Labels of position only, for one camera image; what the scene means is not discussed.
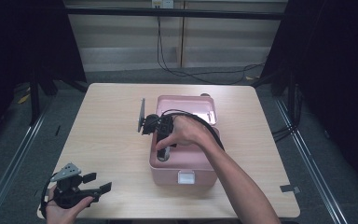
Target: pink box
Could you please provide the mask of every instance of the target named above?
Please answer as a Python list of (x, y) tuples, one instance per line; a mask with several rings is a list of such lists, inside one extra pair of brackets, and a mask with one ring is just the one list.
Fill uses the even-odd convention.
[[(213, 98), (209, 96), (159, 96), (156, 114), (161, 116), (169, 109), (184, 110), (195, 114), (211, 126), (217, 122)], [(219, 135), (218, 130), (215, 127), (213, 129)], [(214, 185), (217, 175), (198, 146), (171, 147), (170, 158), (167, 161), (159, 161), (157, 151), (154, 149), (156, 139), (157, 135), (153, 134), (149, 162), (153, 180), (157, 185)]]

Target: person's hand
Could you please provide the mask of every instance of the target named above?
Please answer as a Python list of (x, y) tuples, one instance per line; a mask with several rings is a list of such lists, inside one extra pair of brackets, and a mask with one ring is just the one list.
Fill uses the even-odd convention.
[(156, 148), (165, 148), (172, 144), (200, 145), (204, 139), (214, 141), (211, 133), (204, 125), (186, 116), (174, 116), (172, 133), (160, 140), (156, 144)]
[[(48, 200), (54, 198), (54, 190), (57, 186), (51, 188), (48, 192)], [(46, 220), (51, 224), (72, 224), (75, 222), (77, 215), (92, 202), (92, 197), (84, 198), (77, 205), (69, 209), (59, 207), (54, 200), (48, 203), (46, 207)]]

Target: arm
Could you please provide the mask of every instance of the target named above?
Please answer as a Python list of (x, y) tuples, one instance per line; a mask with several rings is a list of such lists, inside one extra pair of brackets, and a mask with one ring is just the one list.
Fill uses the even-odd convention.
[(217, 145), (211, 133), (202, 124), (185, 116), (175, 117), (172, 134), (159, 141), (156, 148), (164, 148), (174, 143), (196, 144), (204, 151), (234, 211), (243, 223), (280, 223), (263, 191)]

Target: wooden table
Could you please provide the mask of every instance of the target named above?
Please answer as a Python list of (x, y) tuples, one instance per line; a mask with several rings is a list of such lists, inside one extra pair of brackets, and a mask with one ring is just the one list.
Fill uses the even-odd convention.
[(151, 175), (151, 135), (137, 133), (141, 100), (155, 113), (160, 95), (201, 95), (214, 99), (216, 127), (226, 152), (264, 191), (279, 217), (297, 217), (299, 208), (255, 89), (240, 86), (92, 84), (76, 117), (54, 172), (68, 162), (97, 180), (93, 189), (113, 182), (78, 217), (87, 218), (234, 218), (221, 183), (212, 187), (157, 186)]

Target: cable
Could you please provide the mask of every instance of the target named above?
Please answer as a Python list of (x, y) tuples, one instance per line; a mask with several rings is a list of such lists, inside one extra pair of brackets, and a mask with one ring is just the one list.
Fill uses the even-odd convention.
[(275, 139), (275, 143), (283, 140), (283, 138), (287, 137), (292, 132), (297, 130), (301, 119), (302, 103), (303, 103), (303, 95), (299, 91), (298, 87), (296, 87), (296, 104), (295, 104), (296, 111), (295, 111), (294, 120), (290, 126), (283, 127), (278, 131), (272, 132), (272, 135)]
[[(178, 112), (173, 112), (173, 113), (170, 113), (170, 114), (165, 114), (166, 112), (168, 111), (178, 111)], [(172, 117), (172, 116), (187, 116), (187, 117), (190, 117), (196, 121), (198, 121), (199, 123), (201, 123), (202, 125), (204, 125), (208, 131), (212, 134), (214, 140), (216, 141), (216, 143), (223, 149), (225, 150), (225, 148), (223, 147), (223, 143), (222, 141), (220, 140), (219, 136), (217, 135), (217, 133), (214, 131), (214, 129), (212, 128), (212, 126), (206, 122), (204, 119), (201, 119), (200, 117), (198, 117), (197, 115), (193, 115), (189, 112), (186, 112), (186, 111), (183, 111), (183, 110), (178, 110), (178, 109), (170, 109), (170, 110), (167, 110), (167, 111), (164, 111), (164, 113), (161, 114), (161, 117), (151, 121), (150, 123), (147, 124), (147, 126), (150, 126), (152, 124), (155, 124), (157, 122), (159, 122), (160, 120), (162, 119), (165, 119), (165, 118), (168, 118), (168, 117)]]
[(42, 213), (42, 216), (46, 218), (46, 207), (48, 206), (48, 203), (53, 201), (55, 198), (45, 201), (46, 191), (48, 190), (48, 184), (50, 183), (51, 178), (48, 179), (48, 181), (45, 184), (45, 187), (42, 190), (42, 195), (40, 196), (40, 212)]
[[(163, 65), (161, 64), (161, 62), (159, 61), (159, 55), (161, 54), (161, 60)], [(164, 53), (163, 53), (163, 47), (162, 47), (162, 38), (161, 38), (161, 20), (160, 17), (158, 17), (158, 50), (157, 50), (157, 59), (158, 59), (158, 65), (166, 72), (169, 72), (170, 74), (177, 76), (177, 77), (193, 77), (196, 80), (202, 81), (202, 82), (206, 82), (209, 84), (213, 84), (213, 85), (234, 85), (237, 83), (240, 83), (243, 81), (243, 79), (245, 78), (245, 72), (249, 71), (251, 69), (254, 69), (256, 67), (259, 66), (264, 66), (265, 63), (258, 63), (258, 64), (249, 64), (246, 65), (245, 67), (243, 67), (243, 69), (241, 70), (236, 70), (236, 71), (223, 71), (223, 72), (202, 72), (202, 73), (193, 73), (193, 74), (189, 74), (186, 72), (181, 72), (181, 71), (173, 71), (170, 68), (168, 68), (167, 64), (165, 63), (165, 58), (164, 58)], [(208, 74), (235, 74), (235, 73), (242, 73), (241, 77), (238, 80), (232, 81), (232, 82), (228, 82), (228, 83), (217, 83), (217, 82), (212, 82), (197, 76), (200, 75), (208, 75)]]

